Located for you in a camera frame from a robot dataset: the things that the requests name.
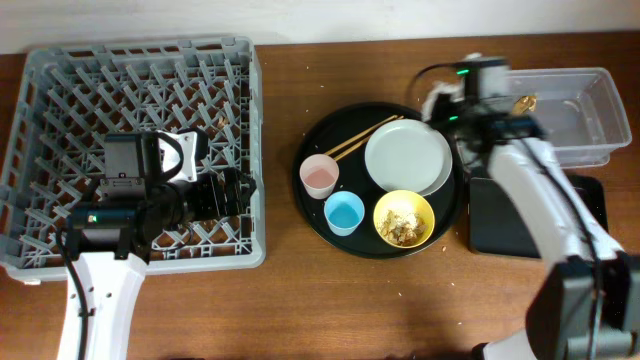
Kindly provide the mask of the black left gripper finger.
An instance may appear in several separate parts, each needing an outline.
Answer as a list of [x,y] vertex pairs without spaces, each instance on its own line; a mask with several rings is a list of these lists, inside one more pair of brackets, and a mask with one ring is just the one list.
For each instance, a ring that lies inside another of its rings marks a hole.
[[232,198],[223,199],[219,202],[219,216],[231,217],[245,214],[250,207],[250,199]]
[[257,185],[255,180],[236,168],[223,170],[224,188],[228,198],[250,198]]

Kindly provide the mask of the gold wrapper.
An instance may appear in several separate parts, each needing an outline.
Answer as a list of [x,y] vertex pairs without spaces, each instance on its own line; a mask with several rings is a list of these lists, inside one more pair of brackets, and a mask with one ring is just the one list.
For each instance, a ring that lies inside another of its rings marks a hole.
[[512,110],[512,115],[522,115],[526,112],[533,112],[537,105],[537,97],[535,95],[528,95],[519,98]]

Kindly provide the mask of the pink cup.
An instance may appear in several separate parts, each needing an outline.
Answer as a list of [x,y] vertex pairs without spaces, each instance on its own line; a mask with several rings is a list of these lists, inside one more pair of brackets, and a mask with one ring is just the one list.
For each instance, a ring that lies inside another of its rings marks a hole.
[[339,174],[337,162],[324,154],[315,154],[307,157],[299,169],[300,180],[308,195],[318,200],[330,196]]

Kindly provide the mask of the blue cup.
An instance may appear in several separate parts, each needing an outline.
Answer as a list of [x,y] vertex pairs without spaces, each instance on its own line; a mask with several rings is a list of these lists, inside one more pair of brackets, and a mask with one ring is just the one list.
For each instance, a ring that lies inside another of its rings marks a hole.
[[337,236],[351,235],[365,217],[363,201],[349,191],[332,194],[324,204],[324,215],[330,230]]

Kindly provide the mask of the yellow bowl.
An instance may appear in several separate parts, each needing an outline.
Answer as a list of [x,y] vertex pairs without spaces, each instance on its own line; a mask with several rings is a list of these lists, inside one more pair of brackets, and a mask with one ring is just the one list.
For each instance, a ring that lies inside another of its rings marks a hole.
[[408,190],[383,195],[373,211],[373,224],[379,237],[398,249],[424,245],[435,230],[435,213],[429,202]]

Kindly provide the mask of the food scraps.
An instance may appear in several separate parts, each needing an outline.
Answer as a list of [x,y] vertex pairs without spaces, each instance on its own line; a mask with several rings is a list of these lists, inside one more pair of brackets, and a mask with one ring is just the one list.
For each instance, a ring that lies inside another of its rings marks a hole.
[[427,229],[426,223],[416,213],[391,210],[377,224],[381,237],[399,247],[416,245]]

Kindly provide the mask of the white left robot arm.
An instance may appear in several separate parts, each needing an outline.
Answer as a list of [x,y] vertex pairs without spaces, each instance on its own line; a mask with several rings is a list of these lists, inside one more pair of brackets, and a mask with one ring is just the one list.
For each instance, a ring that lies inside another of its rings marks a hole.
[[154,240],[245,213],[257,188],[232,167],[197,171],[208,151],[200,129],[110,133],[104,149],[104,173],[55,232],[67,274],[61,359],[125,358]]

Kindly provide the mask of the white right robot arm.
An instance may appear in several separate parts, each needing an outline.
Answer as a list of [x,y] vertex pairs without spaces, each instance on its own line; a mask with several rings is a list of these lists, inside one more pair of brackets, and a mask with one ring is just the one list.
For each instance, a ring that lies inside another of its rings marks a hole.
[[639,258],[592,216],[529,113],[516,114],[503,57],[448,63],[460,90],[433,90],[423,117],[482,161],[546,266],[523,329],[481,343],[475,359],[611,359],[639,352]]

